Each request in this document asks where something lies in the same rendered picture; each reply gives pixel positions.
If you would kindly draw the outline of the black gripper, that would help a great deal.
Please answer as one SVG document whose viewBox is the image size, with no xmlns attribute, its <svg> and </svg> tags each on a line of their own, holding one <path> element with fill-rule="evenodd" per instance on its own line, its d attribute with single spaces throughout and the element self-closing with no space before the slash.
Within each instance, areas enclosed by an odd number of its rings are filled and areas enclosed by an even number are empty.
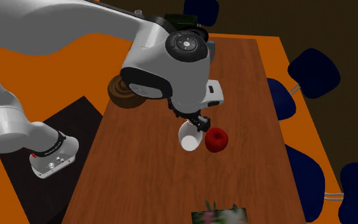
<svg viewBox="0 0 358 224">
<path fill-rule="evenodd" d="M 174 112 L 176 117 L 181 117 L 181 118 L 189 120 L 190 123 L 196 127 L 196 130 L 198 132 L 200 132 L 200 131 L 207 132 L 210 129 L 210 118 L 209 117 L 198 115 L 198 111 L 193 112 L 193 113 L 180 112 L 174 107 L 170 98 L 167 99 L 167 102 L 168 102 L 168 108 Z"/>
</svg>

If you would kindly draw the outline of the red apple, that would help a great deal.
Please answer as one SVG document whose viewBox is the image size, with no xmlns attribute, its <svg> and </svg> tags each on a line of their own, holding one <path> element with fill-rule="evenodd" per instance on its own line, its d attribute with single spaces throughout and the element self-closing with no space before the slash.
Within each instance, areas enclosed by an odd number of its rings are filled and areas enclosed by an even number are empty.
<svg viewBox="0 0 358 224">
<path fill-rule="evenodd" d="M 220 128 L 210 128 L 205 135 L 205 146 L 211 153 L 223 151 L 228 144 L 227 133 Z"/>
</svg>

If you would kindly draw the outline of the white cup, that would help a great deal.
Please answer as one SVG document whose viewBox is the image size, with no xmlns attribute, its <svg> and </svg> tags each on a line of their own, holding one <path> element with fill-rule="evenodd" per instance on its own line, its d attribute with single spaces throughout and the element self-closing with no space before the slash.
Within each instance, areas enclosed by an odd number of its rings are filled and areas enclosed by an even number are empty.
<svg viewBox="0 0 358 224">
<path fill-rule="evenodd" d="M 197 127 L 189 120 L 185 121 L 178 132 L 179 143 L 186 151 L 194 151 L 203 139 L 203 132 L 197 131 Z"/>
</svg>

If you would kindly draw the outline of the brown wooden table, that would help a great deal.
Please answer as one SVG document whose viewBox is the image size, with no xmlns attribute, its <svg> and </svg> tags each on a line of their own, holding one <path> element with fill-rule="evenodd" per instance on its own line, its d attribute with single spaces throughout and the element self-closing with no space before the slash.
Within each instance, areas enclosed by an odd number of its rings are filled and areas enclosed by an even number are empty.
<svg viewBox="0 0 358 224">
<path fill-rule="evenodd" d="M 210 78 L 222 105 L 203 110 L 229 138 L 218 153 L 182 149 L 163 100 L 109 103 L 62 224 L 191 224 L 207 202 L 247 210 L 250 224 L 306 224 L 259 50 L 213 36 Z"/>
</svg>

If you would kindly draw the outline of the grey blue object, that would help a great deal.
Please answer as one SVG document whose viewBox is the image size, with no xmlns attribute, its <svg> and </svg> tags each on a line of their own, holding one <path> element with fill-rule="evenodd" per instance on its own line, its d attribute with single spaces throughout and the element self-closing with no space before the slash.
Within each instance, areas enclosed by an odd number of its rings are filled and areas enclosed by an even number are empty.
<svg viewBox="0 0 358 224">
<path fill-rule="evenodd" d="M 213 41 L 208 41 L 206 42 L 206 45 L 209 49 L 210 60 L 213 61 L 216 52 L 216 44 Z"/>
</svg>

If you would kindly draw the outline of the brown wooden bowl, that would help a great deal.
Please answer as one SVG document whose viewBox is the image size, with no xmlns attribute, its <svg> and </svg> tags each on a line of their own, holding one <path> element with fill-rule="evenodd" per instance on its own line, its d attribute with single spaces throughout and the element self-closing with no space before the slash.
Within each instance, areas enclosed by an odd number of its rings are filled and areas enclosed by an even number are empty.
<svg viewBox="0 0 358 224">
<path fill-rule="evenodd" d="M 147 99 L 133 93 L 123 82 L 120 75 L 111 79 L 107 86 L 110 100 L 120 108 L 132 109 L 143 104 Z"/>
</svg>

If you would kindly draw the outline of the dark green box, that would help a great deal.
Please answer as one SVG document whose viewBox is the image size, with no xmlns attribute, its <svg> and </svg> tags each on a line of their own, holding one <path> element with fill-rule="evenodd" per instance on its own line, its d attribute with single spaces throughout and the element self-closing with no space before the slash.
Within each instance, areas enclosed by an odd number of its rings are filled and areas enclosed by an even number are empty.
<svg viewBox="0 0 358 224">
<path fill-rule="evenodd" d="M 164 16 L 164 19 L 168 20 L 177 31 L 185 30 L 186 27 L 196 27 L 197 26 L 197 16 L 196 15 L 167 13 Z"/>
</svg>

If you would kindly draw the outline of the dark blue chair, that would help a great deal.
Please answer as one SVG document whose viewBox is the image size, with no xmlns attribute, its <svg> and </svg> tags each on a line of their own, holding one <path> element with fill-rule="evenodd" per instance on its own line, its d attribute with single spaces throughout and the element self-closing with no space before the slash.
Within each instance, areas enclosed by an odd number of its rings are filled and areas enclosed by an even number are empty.
<svg viewBox="0 0 358 224">
<path fill-rule="evenodd" d="M 306 154 L 286 146 L 301 206 L 307 222 L 315 221 L 326 200 L 326 182 L 320 165 Z M 338 210 L 341 224 L 358 224 L 358 162 L 345 165 L 340 172 L 343 197 Z"/>
<path fill-rule="evenodd" d="M 200 25 L 212 27 L 219 14 L 219 3 L 217 0 L 185 0 L 183 13 L 195 15 Z"/>
<path fill-rule="evenodd" d="M 296 82 L 292 89 L 273 78 L 268 78 L 278 121 L 286 120 L 296 113 L 293 95 L 301 92 L 309 99 L 319 98 L 335 89 L 341 76 L 334 62 L 324 53 L 314 48 L 303 51 L 287 68 L 289 76 Z"/>
</svg>

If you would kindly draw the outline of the black robot stand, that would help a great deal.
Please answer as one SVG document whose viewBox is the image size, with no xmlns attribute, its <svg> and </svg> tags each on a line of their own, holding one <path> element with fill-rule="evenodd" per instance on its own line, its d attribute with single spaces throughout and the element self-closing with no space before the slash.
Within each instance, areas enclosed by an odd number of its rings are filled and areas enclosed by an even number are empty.
<svg viewBox="0 0 358 224">
<path fill-rule="evenodd" d="M 62 223 L 101 120 L 102 115 L 86 97 L 45 120 L 45 124 L 79 141 L 74 162 L 48 178 L 33 173 L 27 150 L 0 154 L 29 224 Z"/>
</svg>

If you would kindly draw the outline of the orange rug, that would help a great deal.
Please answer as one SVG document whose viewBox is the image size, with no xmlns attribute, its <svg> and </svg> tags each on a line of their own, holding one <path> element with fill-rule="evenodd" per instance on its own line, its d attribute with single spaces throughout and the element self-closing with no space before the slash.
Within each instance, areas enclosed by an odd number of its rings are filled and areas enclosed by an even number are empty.
<svg viewBox="0 0 358 224">
<path fill-rule="evenodd" d="M 213 36 L 259 39 L 261 60 L 267 77 L 285 86 L 294 82 L 287 74 L 288 59 L 278 37 L 212 34 Z M 128 52 L 128 41 L 102 34 L 85 36 L 65 49 L 42 57 L 20 55 L 0 48 L 0 82 L 21 101 L 30 120 L 44 120 L 80 97 L 86 97 L 104 116 L 110 103 L 107 84 L 115 76 Z M 339 191 L 304 98 L 296 94 L 297 113 L 279 122 L 285 147 L 290 145 L 320 163 L 327 178 L 326 188 Z M 339 224 L 337 201 L 327 201 L 313 223 Z"/>
</svg>

